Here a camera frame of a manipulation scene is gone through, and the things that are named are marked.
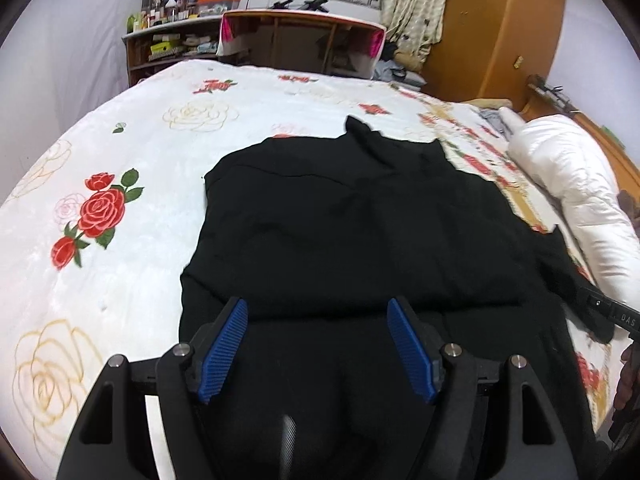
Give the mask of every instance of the blue gripper pad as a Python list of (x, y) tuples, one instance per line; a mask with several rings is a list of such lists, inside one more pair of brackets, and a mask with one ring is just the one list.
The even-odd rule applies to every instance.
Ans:
[(414, 392), (426, 402), (431, 402), (437, 394), (431, 360), (395, 298), (386, 306), (386, 324)]
[(212, 396), (220, 393), (226, 375), (231, 368), (242, 336), (246, 331), (249, 313), (245, 300), (238, 300), (220, 334), (202, 360), (202, 374), (198, 388), (198, 399), (208, 404)]

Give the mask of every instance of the silver bolt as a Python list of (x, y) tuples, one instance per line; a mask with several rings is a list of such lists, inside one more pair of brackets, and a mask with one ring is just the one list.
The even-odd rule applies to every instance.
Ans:
[(107, 361), (107, 364), (111, 368), (119, 368), (119, 367), (122, 366), (123, 362), (124, 362), (124, 355), (116, 354), (116, 355), (112, 355), (111, 357), (109, 357), (109, 360)]
[(176, 357), (184, 357), (191, 351), (191, 347), (189, 343), (178, 343), (174, 346), (173, 351)]
[(462, 347), (456, 343), (447, 343), (444, 345), (444, 353), (449, 357), (458, 357), (462, 354)]
[(512, 355), (511, 364), (516, 368), (524, 368), (525, 366), (527, 366), (527, 359), (518, 354)]

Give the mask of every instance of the white bed sheet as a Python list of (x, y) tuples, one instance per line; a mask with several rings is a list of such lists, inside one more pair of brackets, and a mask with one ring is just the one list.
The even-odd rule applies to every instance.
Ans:
[[(54, 478), (108, 356), (152, 358), (177, 342), (179, 276), (204, 219), (204, 174), (271, 136), (337, 137), (348, 114), (396, 139), (439, 138), (457, 168), (496, 182), (533, 228), (560, 224), (584, 266), (476, 108), (382, 82), (182, 62), (85, 116), (0, 208), (0, 426), (37, 478)], [(624, 342), (601, 345), (568, 326), (599, 428)], [(150, 427), (161, 479), (172, 478), (157, 409)]]

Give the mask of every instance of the curtain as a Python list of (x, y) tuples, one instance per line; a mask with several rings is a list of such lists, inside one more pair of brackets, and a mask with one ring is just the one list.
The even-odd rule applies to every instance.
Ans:
[(442, 36), (445, 0), (382, 0), (386, 38), (424, 61)]

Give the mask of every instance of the black garment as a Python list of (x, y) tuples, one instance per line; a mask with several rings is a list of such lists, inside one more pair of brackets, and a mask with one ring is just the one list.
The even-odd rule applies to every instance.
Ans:
[(562, 300), (600, 339), (612, 326), (575, 304), (588, 282), (560, 232), (532, 231), (437, 142), (387, 139), (351, 117), (346, 130), (268, 139), (206, 176), (206, 218), (181, 276), (180, 339), (229, 297), (248, 301), (250, 328), (203, 414), (228, 477), (269, 468), (274, 477), (282, 415), (295, 413), (292, 478), (332, 477), (321, 464), (351, 448), (371, 465), (362, 478), (404, 478), (430, 409), (385, 328), (386, 302), (402, 294), (476, 356), (526, 356), (588, 478), (594, 436)]

